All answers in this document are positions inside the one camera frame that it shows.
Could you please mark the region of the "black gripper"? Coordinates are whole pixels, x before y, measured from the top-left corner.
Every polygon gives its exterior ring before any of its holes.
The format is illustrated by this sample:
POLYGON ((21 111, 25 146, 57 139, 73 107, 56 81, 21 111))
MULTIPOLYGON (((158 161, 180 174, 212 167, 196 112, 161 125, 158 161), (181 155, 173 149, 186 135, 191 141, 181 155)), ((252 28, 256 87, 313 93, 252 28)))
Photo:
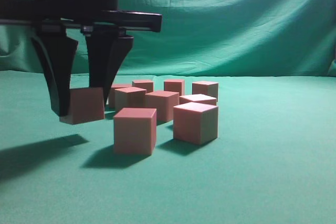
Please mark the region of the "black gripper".
MULTIPOLYGON (((1 0, 2 25, 58 25, 80 29, 86 37, 89 87, 102 88, 107 101, 112 83, 134 37, 127 30, 159 33, 162 15, 125 11, 118 0, 1 0)), ((78 42, 65 33, 37 33, 31 39, 47 83, 51 109, 66 116, 70 77, 78 42)))

